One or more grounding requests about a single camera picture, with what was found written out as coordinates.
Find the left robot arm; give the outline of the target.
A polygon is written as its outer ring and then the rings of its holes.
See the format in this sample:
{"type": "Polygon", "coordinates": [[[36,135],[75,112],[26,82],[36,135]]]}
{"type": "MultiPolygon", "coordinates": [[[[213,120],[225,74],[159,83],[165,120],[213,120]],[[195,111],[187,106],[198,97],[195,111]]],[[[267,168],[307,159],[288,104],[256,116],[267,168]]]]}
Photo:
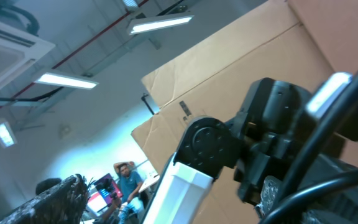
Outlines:
{"type": "Polygon", "coordinates": [[[263,78],[253,82],[229,121],[193,119],[165,164],[142,222],[191,223],[225,167],[234,170],[239,200],[264,218],[317,120],[345,87],[328,80],[312,95],[300,86],[263,78]]]}

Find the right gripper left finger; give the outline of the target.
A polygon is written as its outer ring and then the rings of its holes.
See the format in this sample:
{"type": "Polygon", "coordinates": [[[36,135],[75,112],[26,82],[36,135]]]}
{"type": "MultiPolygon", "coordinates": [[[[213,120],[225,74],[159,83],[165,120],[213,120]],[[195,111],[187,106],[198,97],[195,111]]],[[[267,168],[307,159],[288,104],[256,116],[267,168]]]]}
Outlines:
{"type": "Polygon", "coordinates": [[[79,224],[89,200],[89,185],[71,175],[4,217],[0,224],[79,224]]]}

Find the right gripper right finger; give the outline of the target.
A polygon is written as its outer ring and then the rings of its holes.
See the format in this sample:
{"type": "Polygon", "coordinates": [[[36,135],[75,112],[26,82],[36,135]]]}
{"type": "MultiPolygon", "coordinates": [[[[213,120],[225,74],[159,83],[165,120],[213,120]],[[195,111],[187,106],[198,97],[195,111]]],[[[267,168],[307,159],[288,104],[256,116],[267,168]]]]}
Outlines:
{"type": "Polygon", "coordinates": [[[281,181],[264,180],[256,206],[261,223],[358,224],[358,167],[319,156],[299,189],[274,205],[281,181]]]}

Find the black usb cable short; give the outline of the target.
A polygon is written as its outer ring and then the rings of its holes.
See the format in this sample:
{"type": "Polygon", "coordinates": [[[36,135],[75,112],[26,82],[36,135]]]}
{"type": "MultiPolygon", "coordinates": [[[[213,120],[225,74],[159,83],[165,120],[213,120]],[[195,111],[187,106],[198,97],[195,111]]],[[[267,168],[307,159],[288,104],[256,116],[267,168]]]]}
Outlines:
{"type": "Polygon", "coordinates": [[[322,147],[328,143],[333,133],[349,117],[350,110],[356,108],[357,105],[358,72],[302,147],[282,182],[272,208],[261,219],[260,224],[282,223],[291,215],[301,213],[309,204],[322,197],[358,186],[358,169],[356,169],[297,191],[301,178],[306,174],[322,147]]]}

